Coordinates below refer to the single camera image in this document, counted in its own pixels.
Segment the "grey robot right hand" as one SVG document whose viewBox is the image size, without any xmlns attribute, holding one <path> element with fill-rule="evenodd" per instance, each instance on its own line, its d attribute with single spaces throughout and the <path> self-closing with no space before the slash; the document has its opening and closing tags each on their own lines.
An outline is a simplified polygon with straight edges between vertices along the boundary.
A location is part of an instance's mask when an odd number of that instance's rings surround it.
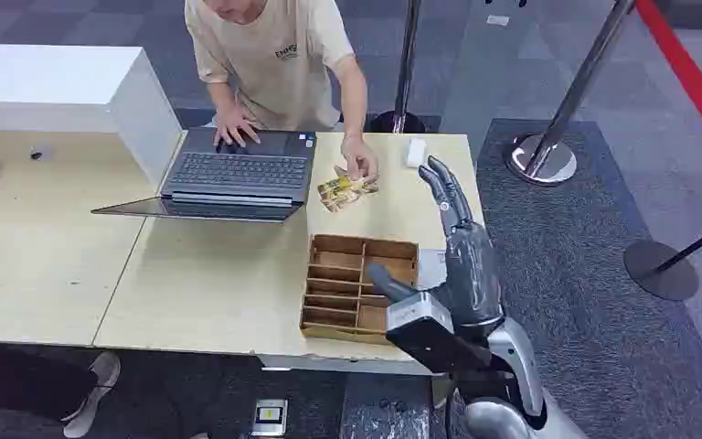
<svg viewBox="0 0 702 439">
<path fill-rule="evenodd" d="M 418 174 L 431 188 L 445 236 L 445 280 L 426 290 L 394 279 L 379 263 L 366 266 L 374 290 L 389 301 L 387 329 L 427 318 L 453 333 L 460 327 L 489 327 L 504 318 L 495 254 L 484 226 L 473 219 L 452 171 L 430 155 Z"/>
</svg>

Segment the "person's right hand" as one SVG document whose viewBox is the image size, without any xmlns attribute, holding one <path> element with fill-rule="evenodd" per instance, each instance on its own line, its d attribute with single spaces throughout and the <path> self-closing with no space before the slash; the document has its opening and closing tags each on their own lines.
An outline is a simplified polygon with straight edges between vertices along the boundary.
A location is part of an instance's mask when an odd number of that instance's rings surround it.
<svg viewBox="0 0 702 439">
<path fill-rule="evenodd" d="M 212 144 L 247 146 L 247 140 L 261 142 L 256 132 L 256 118 L 245 107 L 234 104 L 218 107 L 215 116 L 216 128 Z"/>
</svg>

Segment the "person's left hand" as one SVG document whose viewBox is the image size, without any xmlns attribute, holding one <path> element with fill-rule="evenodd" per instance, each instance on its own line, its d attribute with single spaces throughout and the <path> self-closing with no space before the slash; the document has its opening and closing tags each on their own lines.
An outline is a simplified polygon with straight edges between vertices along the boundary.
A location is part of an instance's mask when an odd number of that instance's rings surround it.
<svg viewBox="0 0 702 439">
<path fill-rule="evenodd" d="M 376 182 L 378 158 L 361 134 L 345 134 L 341 154 L 346 160 L 347 175 L 352 181 Z"/>
</svg>

